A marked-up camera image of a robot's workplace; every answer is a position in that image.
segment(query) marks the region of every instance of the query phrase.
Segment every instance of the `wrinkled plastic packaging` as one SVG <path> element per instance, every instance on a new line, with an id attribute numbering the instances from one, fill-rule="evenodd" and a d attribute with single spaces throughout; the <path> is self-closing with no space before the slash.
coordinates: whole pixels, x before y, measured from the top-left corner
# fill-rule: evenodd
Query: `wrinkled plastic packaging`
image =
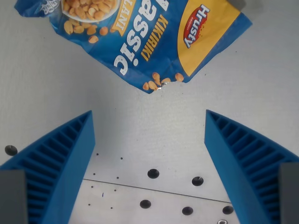
<path id="1" fill-rule="evenodd" d="M 189 82 L 251 26 L 226 0 L 18 0 L 15 8 L 48 16 L 57 34 L 147 93 Z"/>

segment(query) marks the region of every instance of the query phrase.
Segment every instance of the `white tabletop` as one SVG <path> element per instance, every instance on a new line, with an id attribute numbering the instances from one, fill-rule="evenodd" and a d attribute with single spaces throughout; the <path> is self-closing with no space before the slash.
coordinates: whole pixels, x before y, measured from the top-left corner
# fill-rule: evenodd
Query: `white tabletop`
<path id="1" fill-rule="evenodd" d="M 160 207 L 168 200 L 170 204 L 181 202 L 172 205 L 179 208 L 194 204 L 194 200 L 198 200 L 198 210 L 203 209 L 202 200 L 209 206 L 205 212 L 194 209 L 193 218 L 171 210 L 182 215 L 180 223 L 194 223 L 194 217 L 200 224 L 207 220 L 217 223 L 224 216 L 229 224 L 237 224 L 235 213 L 225 216 L 219 212 L 229 198 L 204 145 L 206 109 L 299 154 L 299 1 L 246 3 L 242 11 L 252 20 L 252 27 L 189 83 L 171 83 L 148 95 L 58 36 L 47 18 L 22 18 L 13 8 L 14 1 L 2 1 L 0 164 L 10 158 L 4 151 L 6 145 L 21 150 L 92 110 L 96 147 L 79 195 L 89 194 L 95 200 L 95 189 L 83 188 L 89 180 L 99 181 L 94 183 L 105 189 L 119 184 L 125 189 L 123 194 L 136 201 L 149 196 L 147 191 L 153 192 L 153 201 L 162 197 Z M 160 172 L 154 180 L 147 177 L 152 168 Z M 196 176 L 204 178 L 199 187 L 191 184 Z M 90 216 L 84 211 L 94 202 L 88 206 L 85 197 L 78 196 L 76 218 L 70 223 L 173 223 L 169 210 L 163 212 L 152 205 L 152 213 L 146 213 L 139 203 L 126 207 L 122 198 L 112 198 L 115 205 L 107 205 L 107 201 L 97 204 L 94 213 L 104 205 L 109 212 Z M 114 217 L 117 215 L 126 219 L 121 221 Z M 157 219 L 139 219 L 153 215 Z"/>

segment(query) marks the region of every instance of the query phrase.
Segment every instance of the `hrusty logo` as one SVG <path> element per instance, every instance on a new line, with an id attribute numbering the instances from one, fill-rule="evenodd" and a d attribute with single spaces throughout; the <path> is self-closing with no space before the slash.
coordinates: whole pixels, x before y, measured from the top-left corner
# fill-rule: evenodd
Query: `hrusty logo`
<path id="1" fill-rule="evenodd" d="M 191 44 L 193 44 L 199 38 L 200 31 L 203 28 L 203 24 L 207 21 L 207 14 L 209 12 L 210 9 L 204 5 L 201 5 L 190 15 L 184 29 L 183 37 L 187 48 L 190 48 Z"/>

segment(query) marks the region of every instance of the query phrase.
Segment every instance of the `yellow label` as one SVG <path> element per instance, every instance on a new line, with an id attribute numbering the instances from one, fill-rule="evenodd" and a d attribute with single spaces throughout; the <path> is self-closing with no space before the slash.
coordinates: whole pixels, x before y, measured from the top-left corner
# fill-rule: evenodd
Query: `yellow label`
<path id="1" fill-rule="evenodd" d="M 120 32 L 121 36 L 125 33 L 130 22 L 135 3 L 136 0 L 121 0 L 120 9 L 112 26 L 112 29 Z"/>
<path id="2" fill-rule="evenodd" d="M 188 1 L 178 30 L 178 57 L 188 76 L 239 14 L 226 0 Z"/>

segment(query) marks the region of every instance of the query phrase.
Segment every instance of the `screw hole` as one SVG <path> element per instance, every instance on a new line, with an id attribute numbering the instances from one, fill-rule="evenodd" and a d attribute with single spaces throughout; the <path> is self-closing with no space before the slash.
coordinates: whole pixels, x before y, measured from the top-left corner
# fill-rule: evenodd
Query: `screw hole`
<path id="1" fill-rule="evenodd" d="M 185 215 L 185 216 L 189 216 L 193 213 L 193 208 L 191 207 L 184 207 L 183 210 L 182 210 L 182 213 Z"/>
<path id="2" fill-rule="evenodd" d="M 16 147 L 14 147 L 12 145 L 8 145 L 8 146 L 5 146 L 5 152 L 7 155 L 14 156 L 18 153 L 18 150 Z"/>
<path id="3" fill-rule="evenodd" d="M 193 184 L 194 186 L 200 186 L 200 185 L 202 185 L 203 183 L 204 183 L 204 179 L 203 179 L 202 177 L 200 177 L 200 176 L 194 177 L 194 178 L 192 179 L 192 184 Z"/>
<path id="4" fill-rule="evenodd" d="M 228 224 L 228 222 L 226 220 L 219 220 L 217 224 Z"/>
<path id="5" fill-rule="evenodd" d="M 151 202 L 149 200 L 143 200 L 140 202 L 140 207 L 143 209 L 148 209 L 151 206 Z"/>
<path id="6" fill-rule="evenodd" d="M 159 177 L 159 175 L 160 175 L 160 172 L 156 169 L 150 169 L 148 171 L 148 176 L 150 179 L 156 179 Z"/>
<path id="7" fill-rule="evenodd" d="M 222 212 L 223 214 L 225 215 L 229 215 L 229 214 L 232 214 L 234 212 L 234 208 L 232 206 L 225 206 L 223 209 L 222 209 Z"/>

